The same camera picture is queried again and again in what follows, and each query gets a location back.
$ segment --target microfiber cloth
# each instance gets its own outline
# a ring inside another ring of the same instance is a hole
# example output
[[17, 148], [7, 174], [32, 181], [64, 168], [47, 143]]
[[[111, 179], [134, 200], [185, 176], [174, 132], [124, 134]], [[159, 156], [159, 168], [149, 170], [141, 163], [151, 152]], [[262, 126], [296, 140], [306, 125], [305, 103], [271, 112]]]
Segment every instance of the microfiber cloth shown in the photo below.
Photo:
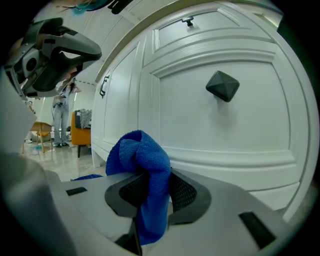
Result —
[[136, 221], [140, 244], [147, 245], [159, 240], [166, 231], [171, 168], [167, 153], [148, 134], [135, 130], [111, 149], [105, 172], [108, 176], [141, 168], [149, 173], [148, 195]]

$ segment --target cabinet handle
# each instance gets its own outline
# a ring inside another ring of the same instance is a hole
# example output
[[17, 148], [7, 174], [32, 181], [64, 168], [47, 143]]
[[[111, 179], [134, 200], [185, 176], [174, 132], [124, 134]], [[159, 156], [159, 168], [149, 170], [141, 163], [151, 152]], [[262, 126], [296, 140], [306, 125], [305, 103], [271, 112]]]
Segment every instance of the cabinet handle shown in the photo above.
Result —
[[106, 95], [106, 92], [104, 90], [102, 90], [102, 88], [104, 87], [104, 84], [108, 81], [109, 76], [105, 76], [103, 79], [103, 82], [100, 86], [100, 92], [99, 94], [101, 95], [102, 99], [104, 98], [104, 96]]
[[191, 22], [194, 19], [193, 16], [188, 16], [188, 17], [184, 17], [182, 18], [182, 22], [186, 22], [187, 26], [193, 26], [194, 24]]

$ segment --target black rectangular slot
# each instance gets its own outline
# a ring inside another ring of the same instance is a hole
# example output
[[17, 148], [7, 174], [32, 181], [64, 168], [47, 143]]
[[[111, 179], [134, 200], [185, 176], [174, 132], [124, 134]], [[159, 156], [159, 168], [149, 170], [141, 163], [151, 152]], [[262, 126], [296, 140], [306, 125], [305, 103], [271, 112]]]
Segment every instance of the black rectangular slot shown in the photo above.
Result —
[[73, 195], [76, 195], [76, 194], [79, 194], [79, 193], [82, 193], [85, 191], [87, 191], [87, 190], [83, 186], [81, 186], [81, 187], [76, 187], [73, 189], [68, 189], [68, 190], [66, 190], [66, 193], [68, 194], [68, 196], [73, 196]]
[[253, 212], [241, 213], [239, 214], [239, 217], [249, 230], [260, 249], [266, 247], [276, 239], [276, 237], [267, 229], [267, 227]]

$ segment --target cabinet door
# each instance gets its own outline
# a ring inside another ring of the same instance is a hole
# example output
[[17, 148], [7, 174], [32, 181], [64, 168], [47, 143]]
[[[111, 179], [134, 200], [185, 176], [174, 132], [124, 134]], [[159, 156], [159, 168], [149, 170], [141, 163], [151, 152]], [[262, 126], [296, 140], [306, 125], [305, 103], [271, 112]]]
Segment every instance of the cabinet door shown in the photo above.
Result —
[[93, 109], [92, 109], [92, 125], [91, 140], [97, 146], [102, 147], [102, 140], [105, 132], [105, 111], [110, 80], [105, 77], [110, 76], [108, 72], [96, 85]]
[[[248, 191], [299, 182], [310, 135], [304, 93], [311, 85], [302, 65], [275, 31], [266, 33], [254, 22], [259, 18], [233, 5], [199, 6], [167, 18], [172, 29], [161, 25], [148, 33], [139, 128], [165, 149], [173, 168]], [[192, 21], [196, 33], [180, 31], [187, 26], [181, 17], [201, 11], [203, 20], [198, 24], [194, 15]], [[214, 15], [214, 27], [202, 29]], [[175, 32], [179, 37], [171, 40]], [[231, 102], [206, 90], [216, 71], [240, 82]]]
[[102, 140], [107, 152], [124, 134], [138, 129], [139, 78], [144, 44], [145, 37], [124, 49], [111, 69]]

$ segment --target white cabinet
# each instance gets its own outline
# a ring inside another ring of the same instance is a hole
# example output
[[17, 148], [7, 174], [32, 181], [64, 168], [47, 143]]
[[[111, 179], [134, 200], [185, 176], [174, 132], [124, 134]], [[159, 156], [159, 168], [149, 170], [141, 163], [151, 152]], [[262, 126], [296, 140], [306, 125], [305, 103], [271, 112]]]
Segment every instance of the white cabinet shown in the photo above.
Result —
[[[192, 26], [182, 23], [186, 16]], [[104, 113], [95, 110], [104, 121], [101, 157], [141, 129], [173, 168], [236, 184], [274, 210], [286, 207], [313, 174], [319, 120], [301, 63], [268, 26], [235, 5], [208, 3], [149, 27], [110, 66]], [[216, 71], [240, 83], [231, 102], [206, 90]]]

